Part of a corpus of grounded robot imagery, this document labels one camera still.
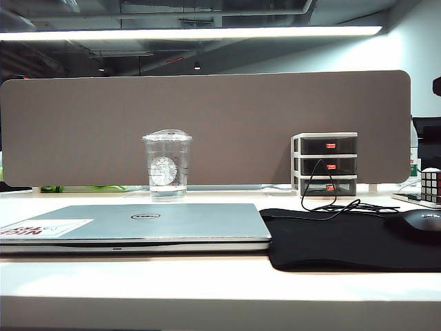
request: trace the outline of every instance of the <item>silver laptop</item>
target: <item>silver laptop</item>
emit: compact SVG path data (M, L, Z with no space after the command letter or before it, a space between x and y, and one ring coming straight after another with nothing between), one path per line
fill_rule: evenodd
M0 253L264 250L253 204L71 205L0 228Z

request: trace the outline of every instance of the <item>gray partition panel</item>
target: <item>gray partition panel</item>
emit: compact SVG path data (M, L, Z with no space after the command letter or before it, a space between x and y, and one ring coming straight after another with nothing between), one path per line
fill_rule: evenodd
M194 137L189 183L289 183L289 138L358 132L361 183L409 175L410 80L402 71L7 81L10 185L145 184L141 136Z

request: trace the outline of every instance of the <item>black mouse pad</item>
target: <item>black mouse pad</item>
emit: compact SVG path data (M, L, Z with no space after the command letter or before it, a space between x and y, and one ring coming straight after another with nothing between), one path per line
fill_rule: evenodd
M269 260L282 271L441 272L441 241L412 241L384 226L384 219L342 214L329 221L322 212L266 209L260 215L273 241Z

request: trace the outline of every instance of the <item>plastic cup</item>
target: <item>plastic cup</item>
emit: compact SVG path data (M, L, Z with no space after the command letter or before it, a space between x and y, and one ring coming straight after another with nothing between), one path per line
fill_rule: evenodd
M192 140L180 130L161 130L143 136L153 200L179 200L185 196Z

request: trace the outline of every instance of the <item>laptop sticker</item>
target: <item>laptop sticker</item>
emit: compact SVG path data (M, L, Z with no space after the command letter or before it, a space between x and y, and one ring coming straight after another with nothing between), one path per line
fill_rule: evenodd
M0 228L0 239L57 238L93 219L27 219Z

